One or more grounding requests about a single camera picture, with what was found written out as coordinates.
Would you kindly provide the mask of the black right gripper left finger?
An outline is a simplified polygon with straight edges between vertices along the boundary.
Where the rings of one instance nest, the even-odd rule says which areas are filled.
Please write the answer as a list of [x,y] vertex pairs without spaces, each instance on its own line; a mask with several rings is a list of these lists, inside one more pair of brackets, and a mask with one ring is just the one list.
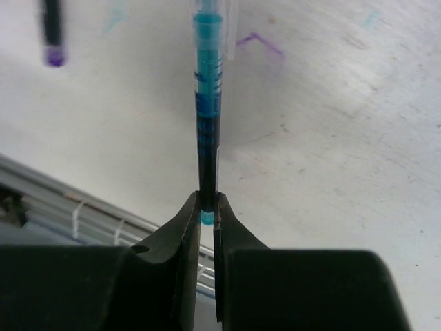
[[200,199],[136,245],[4,245],[2,330],[192,330]]

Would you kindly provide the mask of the teal thin pen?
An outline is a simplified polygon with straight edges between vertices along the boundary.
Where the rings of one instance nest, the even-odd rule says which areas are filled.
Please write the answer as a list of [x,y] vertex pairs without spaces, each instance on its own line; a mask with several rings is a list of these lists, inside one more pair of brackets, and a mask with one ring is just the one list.
[[214,224],[218,190],[218,148],[220,145],[223,60],[235,55],[238,1],[201,0],[190,2],[194,43],[194,100],[200,221]]

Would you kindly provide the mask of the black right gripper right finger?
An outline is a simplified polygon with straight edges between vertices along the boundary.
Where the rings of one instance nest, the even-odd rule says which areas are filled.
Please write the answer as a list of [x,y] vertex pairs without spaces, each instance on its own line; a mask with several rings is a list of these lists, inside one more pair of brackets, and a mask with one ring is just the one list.
[[391,273],[369,250],[271,249],[219,194],[216,317],[224,330],[409,330]]

